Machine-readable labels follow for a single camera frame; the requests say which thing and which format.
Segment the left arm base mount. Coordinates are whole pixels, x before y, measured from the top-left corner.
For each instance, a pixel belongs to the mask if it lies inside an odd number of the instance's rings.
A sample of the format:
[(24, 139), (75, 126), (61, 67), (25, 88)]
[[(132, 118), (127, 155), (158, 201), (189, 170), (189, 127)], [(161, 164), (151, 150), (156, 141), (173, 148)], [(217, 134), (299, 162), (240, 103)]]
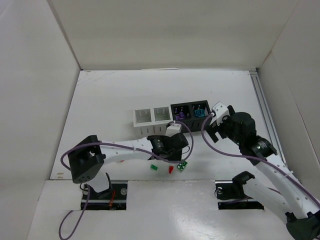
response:
[(128, 181), (111, 180), (109, 189), (95, 192), (92, 187), (82, 183), (79, 188), (82, 191), (80, 209), (83, 210), (90, 190), (86, 210), (92, 211), (125, 211), (127, 209)]

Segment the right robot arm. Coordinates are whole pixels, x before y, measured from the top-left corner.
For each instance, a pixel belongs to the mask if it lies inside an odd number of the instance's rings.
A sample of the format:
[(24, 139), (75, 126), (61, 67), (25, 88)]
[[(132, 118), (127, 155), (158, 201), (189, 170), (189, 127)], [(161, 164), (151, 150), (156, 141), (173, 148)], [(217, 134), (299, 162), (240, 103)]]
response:
[(295, 240), (320, 238), (320, 201), (298, 181), (278, 155), (275, 147), (257, 134), (256, 122), (247, 112), (236, 112), (229, 105), (216, 103), (201, 126), (213, 142), (229, 139), (238, 146), (244, 158), (259, 170), (276, 188), (263, 185), (256, 176), (243, 171), (228, 183), (216, 186), (219, 200), (252, 198), (274, 213)]

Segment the teal rounded lego piece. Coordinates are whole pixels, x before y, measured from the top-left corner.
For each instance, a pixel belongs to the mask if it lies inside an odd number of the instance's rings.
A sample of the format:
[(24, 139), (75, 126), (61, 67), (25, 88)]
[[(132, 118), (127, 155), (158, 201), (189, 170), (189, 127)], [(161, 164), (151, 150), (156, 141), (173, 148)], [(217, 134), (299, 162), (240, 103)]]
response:
[(206, 114), (205, 114), (205, 110), (204, 109), (197, 109), (197, 110), (194, 110), (194, 116), (196, 118), (202, 118), (202, 117), (205, 117)]

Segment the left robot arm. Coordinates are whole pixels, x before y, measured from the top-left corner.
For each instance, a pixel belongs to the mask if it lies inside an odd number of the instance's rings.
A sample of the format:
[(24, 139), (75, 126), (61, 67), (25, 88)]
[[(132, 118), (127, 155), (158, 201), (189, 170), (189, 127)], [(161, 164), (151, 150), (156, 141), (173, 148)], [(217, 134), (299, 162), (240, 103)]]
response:
[(103, 165), (130, 160), (161, 160), (167, 163), (182, 162), (183, 149), (188, 147), (182, 133), (172, 136), (151, 135), (122, 142), (102, 142), (90, 135), (66, 152), (72, 182), (88, 184), (96, 193), (109, 190), (108, 175)]

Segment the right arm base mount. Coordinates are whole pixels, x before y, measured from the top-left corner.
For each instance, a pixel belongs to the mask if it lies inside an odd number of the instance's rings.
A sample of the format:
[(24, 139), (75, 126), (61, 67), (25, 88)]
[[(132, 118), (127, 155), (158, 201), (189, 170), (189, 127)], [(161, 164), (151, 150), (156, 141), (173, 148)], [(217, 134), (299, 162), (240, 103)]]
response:
[(218, 210), (264, 210), (264, 206), (247, 196), (243, 185), (255, 176), (243, 171), (231, 180), (216, 180), (214, 195), (217, 198)]

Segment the purple rectangular lego brick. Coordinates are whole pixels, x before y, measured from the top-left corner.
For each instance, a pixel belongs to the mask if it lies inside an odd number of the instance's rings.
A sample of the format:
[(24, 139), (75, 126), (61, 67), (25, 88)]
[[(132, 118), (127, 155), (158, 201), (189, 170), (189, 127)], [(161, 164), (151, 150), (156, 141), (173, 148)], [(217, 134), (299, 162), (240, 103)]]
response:
[(186, 115), (184, 112), (180, 111), (176, 116), (175, 116), (176, 120), (184, 120), (186, 119)]

